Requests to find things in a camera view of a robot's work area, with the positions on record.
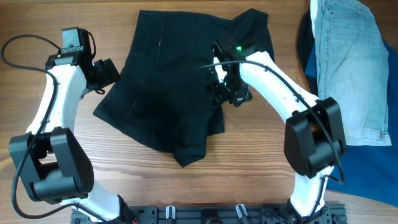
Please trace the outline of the black shorts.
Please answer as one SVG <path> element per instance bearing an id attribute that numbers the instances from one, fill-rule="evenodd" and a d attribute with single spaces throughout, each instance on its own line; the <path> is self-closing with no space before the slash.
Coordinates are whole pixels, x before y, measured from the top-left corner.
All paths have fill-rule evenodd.
<path id="1" fill-rule="evenodd" d="M 268 15 L 249 9 L 227 20 L 192 12 L 140 11 L 121 79 L 94 115 L 137 142 L 171 153 L 185 167 L 203 159 L 208 136 L 224 131 L 211 106 L 209 68 L 216 40 L 256 41 L 273 53 Z"/>

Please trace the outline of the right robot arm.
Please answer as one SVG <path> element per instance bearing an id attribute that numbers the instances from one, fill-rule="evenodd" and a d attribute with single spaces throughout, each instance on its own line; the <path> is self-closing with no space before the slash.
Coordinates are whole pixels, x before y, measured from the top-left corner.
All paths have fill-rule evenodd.
<path id="1" fill-rule="evenodd" d="M 228 102 L 239 107 L 252 100 L 249 89 L 254 88 L 285 124 L 284 155 L 295 171 L 294 191 L 284 208 L 268 206 L 263 216 L 281 223 L 312 223 L 320 217 L 330 221 L 326 183 L 345 181 L 340 157 L 346 141 L 338 103 L 304 90 L 255 43 L 216 40 L 213 52 L 213 63 L 207 67 L 218 81 L 209 89 L 211 105 Z"/>

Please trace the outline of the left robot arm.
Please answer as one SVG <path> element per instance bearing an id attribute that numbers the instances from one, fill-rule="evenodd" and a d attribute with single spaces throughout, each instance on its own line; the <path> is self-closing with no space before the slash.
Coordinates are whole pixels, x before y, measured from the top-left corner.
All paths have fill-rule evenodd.
<path id="1" fill-rule="evenodd" d="M 88 223 L 137 223 L 123 198 L 95 181 L 91 161 L 74 135 L 80 100 L 90 92 L 104 94 L 120 74 L 111 60 L 95 60 L 91 32 L 72 27 L 62 31 L 62 39 L 42 69 L 47 82 L 33 122 L 9 143 L 16 166 L 12 206 L 29 218 L 17 202 L 17 186 L 22 184 L 31 200 L 51 204 L 56 212 L 74 208 Z"/>

